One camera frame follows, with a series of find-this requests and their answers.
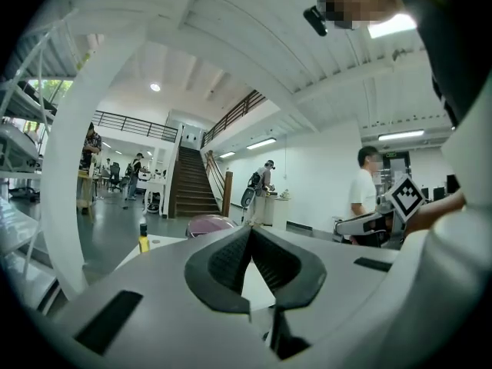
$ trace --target white t-shirt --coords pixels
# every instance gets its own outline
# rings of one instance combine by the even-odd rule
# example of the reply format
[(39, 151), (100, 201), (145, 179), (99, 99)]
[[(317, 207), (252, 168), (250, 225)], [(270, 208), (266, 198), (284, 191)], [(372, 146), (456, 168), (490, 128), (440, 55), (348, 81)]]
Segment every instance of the white t-shirt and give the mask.
[(376, 209), (376, 186), (369, 171), (361, 168), (351, 184), (348, 194), (348, 210), (345, 218), (355, 218), (352, 204), (362, 204), (367, 213)]

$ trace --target balcony railing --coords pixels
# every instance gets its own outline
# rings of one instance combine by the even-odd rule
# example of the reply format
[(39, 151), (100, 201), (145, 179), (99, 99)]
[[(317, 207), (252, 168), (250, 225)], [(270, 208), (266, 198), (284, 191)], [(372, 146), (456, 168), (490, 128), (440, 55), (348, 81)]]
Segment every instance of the balcony railing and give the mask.
[(222, 133), (228, 126), (245, 116), (249, 111), (254, 109), (265, 99), (266, 97), (258, 93), (256, 90), (253, 90), (249, 95), (243, 98), (239, 104), (233, 107), (207, 134), (204, 135), (201, 146), (204, 147), (208, 142)]
[(149, 121), (129, 118), (109, 112), (96, 111), (92, 123), (97, 126), (113, 128), (114, 130), (131, 132), (145, 137), (158, 138), (162, 141), (176, 142), (178, 130), (176, 128), (156, 125)]

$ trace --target black hair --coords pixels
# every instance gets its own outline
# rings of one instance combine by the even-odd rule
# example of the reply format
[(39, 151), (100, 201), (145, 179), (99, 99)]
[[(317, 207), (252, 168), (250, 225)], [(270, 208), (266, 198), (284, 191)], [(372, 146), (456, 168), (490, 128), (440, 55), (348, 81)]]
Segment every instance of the black hair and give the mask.
[(379, 151), (374, 146), (364, 146), (357, 155), (357, 161), (359, 161), (359, 167), (364, 167), (367, 156), (379, 155)]

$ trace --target chair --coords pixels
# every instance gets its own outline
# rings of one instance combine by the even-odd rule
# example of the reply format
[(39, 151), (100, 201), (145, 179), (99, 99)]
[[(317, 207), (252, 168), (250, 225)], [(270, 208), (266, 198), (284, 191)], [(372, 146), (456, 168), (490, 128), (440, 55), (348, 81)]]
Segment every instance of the chair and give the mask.
[(121, 191), (120, 183), (120, 164), (113, 163), (111, 167), (109, 167), (110, 175), (109, 175), (109, 190), (118, 189)]

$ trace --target person wearing backpack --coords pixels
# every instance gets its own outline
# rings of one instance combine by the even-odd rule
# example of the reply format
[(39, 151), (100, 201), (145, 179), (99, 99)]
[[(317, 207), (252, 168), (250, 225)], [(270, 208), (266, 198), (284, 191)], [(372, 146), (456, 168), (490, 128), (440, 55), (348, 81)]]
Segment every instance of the person wearing backpack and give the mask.
[(267, 190), (272, 189), (271, 173), (275, 169), (274, 162), (268, 160), (263, 167), (260, 167), (251, 177), (250, 185), (254, 189), (254, 198), (251, 201), (248, 213), (246, 214), (246, 224), (262, 225), (264, 220), (264, 205), (267, 197)]

